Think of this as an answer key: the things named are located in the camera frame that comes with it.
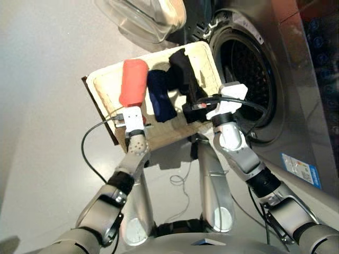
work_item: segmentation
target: washing machine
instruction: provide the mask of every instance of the washing machine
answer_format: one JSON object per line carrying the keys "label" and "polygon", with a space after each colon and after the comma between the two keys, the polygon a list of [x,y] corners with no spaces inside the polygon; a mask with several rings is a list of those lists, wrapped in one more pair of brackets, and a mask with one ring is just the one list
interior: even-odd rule
{"label": "washing machine", "polygon": [[[339,197],[337,1],[97,2],[122,34],[149,51],[207,42],[222,82],[240,81],[245,99],[267,109],[249,136],[254,151]],[[261,114],[244,105],[235,117],[246,131]]]}

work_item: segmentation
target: label sticker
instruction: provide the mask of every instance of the label sticker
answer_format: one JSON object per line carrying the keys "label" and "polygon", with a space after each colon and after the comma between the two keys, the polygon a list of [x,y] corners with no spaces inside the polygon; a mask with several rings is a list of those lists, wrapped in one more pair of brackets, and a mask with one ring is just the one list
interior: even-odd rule
{"label": "label sticker", "polygon": [[286,171],[298,176],[319,189],[322,188],[318,171],[315,166],[285,155],[284,153],[281,154],[281,159],[285,165]]}
{"label": "label sticker", "polygon": [[241,25],[248,32],[250,32],[254,36],[254,38],[259,42],[260,45],[264,43],[264,40],[259,34],[258,30],[254,27],[254,25],[252,25],[252,23],[247,18],[234,12],[232,14],[232,19],[234,23]]}

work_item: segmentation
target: gray floor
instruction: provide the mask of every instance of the gray floor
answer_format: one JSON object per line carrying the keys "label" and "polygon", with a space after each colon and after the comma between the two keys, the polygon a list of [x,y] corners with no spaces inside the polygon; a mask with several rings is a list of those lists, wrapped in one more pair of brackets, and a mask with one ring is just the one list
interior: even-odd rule
{"label": "gray floor", "polygon": [[[100,118],[80,78],[145,53],[121,36],[90,0],[0,2],[1,254],[35,251],[74,226],[102,184],[81,157],[81,138]],[[85,148],[106,178],[123,156],[105,128],[94,131]],[[153,161],[160,166],[146,169],[158,224],[186,205],[181,188],[168,179],[186,173],[189,163],[178,156],[188,152],[181,141],[155,153]],[[169,158],[172,168],[165,170],[162,164]],[[187,181],[191,203],[181,219],[200,216],[198,170],[194,161]],[[230,181],[240,204],[259,220],[245,184],[233,173]],[[265,241],[264,229],[235,209],[232,234]],[[281,247],[275,238],[273,244]]]}

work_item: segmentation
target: robotic arm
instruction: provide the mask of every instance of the robotic arm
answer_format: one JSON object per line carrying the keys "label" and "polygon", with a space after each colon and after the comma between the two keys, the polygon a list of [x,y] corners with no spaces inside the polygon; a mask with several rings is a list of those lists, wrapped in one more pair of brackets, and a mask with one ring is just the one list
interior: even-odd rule
{"label": "robotic arm", "polygon": [[[221,88],[222,96],[244,99],[247,92],[244,85],[229,85]],[[252,189],[268,210],[267,220],[281,239],[285,242],[296,241],[304,254],[337,253],[339,232],[319,224],[307,205],[284,182],[278,180],[247,145],[244,134],[232,117],[239,107],[239,103],[220,101],[217,108],[207,114],[214,130],[210,143],[219,160],[226,159]],[[128,153],[108,183],[85,207],[76,227],[40,254],[99,254],[100,248],[109,246],[117,236],[123,220],[121,210],[149,159],[140,108],[125,108],[123,118],[129,141]]]}
{"label": "robotic arm", "polygon": [[[222,96],[234,97],[234,91],[237,91],[238,98],[244,99],[246,87],[239,83],[223,87],[220,92]],[[267,220],[283,241],[296,241],[302,253],[337,253],[339,232],[319,224],[310,208],[278,180],[247,145],[244,134],[232,117],[240,106],[239,103],[221,101],[214,111],[207,114],[213,122],[212,147],[216,154],[227,159],[236,174],[269,210]]]}
{"label": "robotic arm", "polygon": [[61,235],[40,254],[99,254],[116,237],[123,219],[121,210],[135,180],[149,160],[141,110],[137,106],[124,108],[128,153],[107,184],[103,185],[80,214],[74,229]]}

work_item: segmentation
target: red cloth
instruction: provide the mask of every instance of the red cloth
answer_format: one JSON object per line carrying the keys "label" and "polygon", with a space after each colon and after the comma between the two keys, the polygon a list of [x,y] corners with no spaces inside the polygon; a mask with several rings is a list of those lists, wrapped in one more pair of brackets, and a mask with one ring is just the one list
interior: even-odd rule
{"label": "red cloth", "polygon": [[124,107],[141,106],[146,95],[147,64],[140,59],[125,60],[119,102]]}

